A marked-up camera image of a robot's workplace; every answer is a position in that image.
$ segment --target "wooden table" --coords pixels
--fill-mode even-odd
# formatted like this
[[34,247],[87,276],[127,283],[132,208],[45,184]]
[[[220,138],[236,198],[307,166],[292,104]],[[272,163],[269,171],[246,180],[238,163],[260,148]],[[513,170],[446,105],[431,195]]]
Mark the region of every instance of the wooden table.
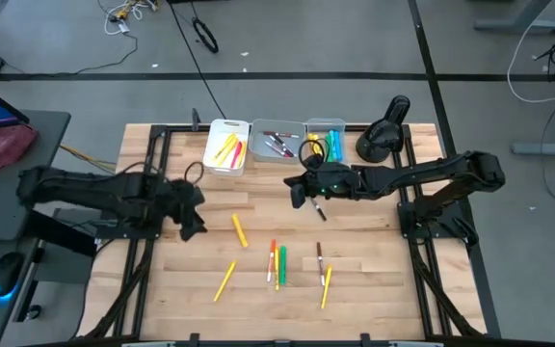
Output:
[[[119,169],[145,159],[149,128],[150,124],[127,125]],[[419,163],[442,155],[433,124],[412,124],[411,131]],[[355,152],[358,136],[346,136],[351,164],[364,164]],[[205,132],[172,136],[169,178],[181,177],[190,163],[201,160],[206,137]],[[384,164],[393,165],[390,159]],[[179,237],[179,226],[171,220],[164,223],[151,264],[142,339],[187,340],[190,333],[200,333],[202,340],[358,340],[361,333],[370,333],[372,339],[423,338],[409,248],[397,218],[398,194],[376,201],[319,200],[329,218],[323,223],[311,203],[299,210],[291,206],[282,180],[303,171],[300,165],[254,162],[248,156],[241,177],[205,175],[199,186],[206,203],[198,212],[209,231],[186,243]],[[424,185],[424,193],[432,194],[444,184]],[[232,225],[233,212],[239,214],[250,243],[246,249]],[[266,282],[274,238],[288,248],[287,285],[279,292]],[[325,265],[333,266],[325,309],[320,309],[317,241],[322,243]],[[118,295],[127,245],[128,241],[116,241],[95,261],[80,334],[97,323]],[[445,291],[484,332],[463,243],[437,239],[435,245]],[[214,303],[232,260],[237,260],[235,272]],[[428,290],[439,334],[433,297]],[[128,327],[132,313],[128,309]]]

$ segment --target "black desk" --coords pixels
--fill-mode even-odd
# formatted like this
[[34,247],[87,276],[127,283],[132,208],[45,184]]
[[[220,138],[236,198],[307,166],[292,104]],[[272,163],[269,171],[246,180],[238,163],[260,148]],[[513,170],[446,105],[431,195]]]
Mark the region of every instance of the black desk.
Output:
[[[25,111],[31,119],[31,125],[39,132],[27,155],[18,163],[0,170],[0,229],[14,229],[16,234],[24,229],[30,212],[18,203],[16,185],[21,170],[36,165],[50,165],[55,157],[70,119],[70,115],[61,112]],[[23,237],[19,240],[0,241],[0,257],[16,248],[25,254],[25,263],[21,272],[18,288],[8,301],[0,301],[0,339],[8,324],[22,280],[29,270],[31,259],[37,249],[38,238]]]

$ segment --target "plastic container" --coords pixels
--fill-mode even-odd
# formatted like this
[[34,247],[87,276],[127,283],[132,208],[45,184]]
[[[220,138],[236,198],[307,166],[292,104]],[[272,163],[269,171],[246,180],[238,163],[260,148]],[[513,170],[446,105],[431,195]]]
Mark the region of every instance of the plastic container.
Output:
[[[340,163],[346,163],[346,121],[341,119],[309,119],[305,125],[307,133],[316,134],[319,138],[324,139],[330,130],[335,130],[339,134],[339,141],[341,145],[342,159],[339,160]],[[327,143],[323,140],[320,141],[323,148],[327,148]],[[304,153],[311,153],[311,150],[305,150]]]
[[[271,139],[265,132],[291,134],[293,136],[279,136],[295,154],[294,157],[283,157],[268,147],[265,142]],[[299,164],[298,151],[305,140],[305,124],[297,121],[286,120],[255,120],[251,123],[250,153],[256,161]]]
[[241,165],[230,168],[232,159],[235,156],[235,148],[228,154],[222,165],[214,160],[215,155],[220,151],[230,134],[235,134],[239,141],[248,143],[250,137],[250,124],[242,120],[213,120],[209,128],[207,145],[204,148],[202,164],[212,174],[240,176],[246,164],[246,156],[242,158]]

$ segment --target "white basket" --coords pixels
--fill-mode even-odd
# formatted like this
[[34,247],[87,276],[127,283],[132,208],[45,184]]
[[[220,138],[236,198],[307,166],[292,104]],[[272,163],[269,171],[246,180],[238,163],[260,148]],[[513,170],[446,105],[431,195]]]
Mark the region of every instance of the white basket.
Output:
[[202,164],[212,174],[228,176],[240,176],[243,174],[243,170],[246,166],[245,155],[242,159],[240,167],[234,169],[230,168],[232,158],[234,158],[235,155],[235,149],[229,153],[221,166],[218,166],[213,160],[214,155],[224,145],[228,135],[230,134],[235,134],[239,141],[245,141],[247,147],[250,136],[250,124],[242,120],[213,120],[211,122],[207,145],[204,148],[204,155],[202,156]]

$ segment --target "computer mouse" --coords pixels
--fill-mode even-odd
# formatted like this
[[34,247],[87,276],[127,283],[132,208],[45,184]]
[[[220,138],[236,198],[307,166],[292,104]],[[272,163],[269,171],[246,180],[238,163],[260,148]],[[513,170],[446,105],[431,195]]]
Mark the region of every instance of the computer mouse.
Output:
[[0,258],[0,297],[13,291],[24,260],[25,255],[19,252],[10,252]]

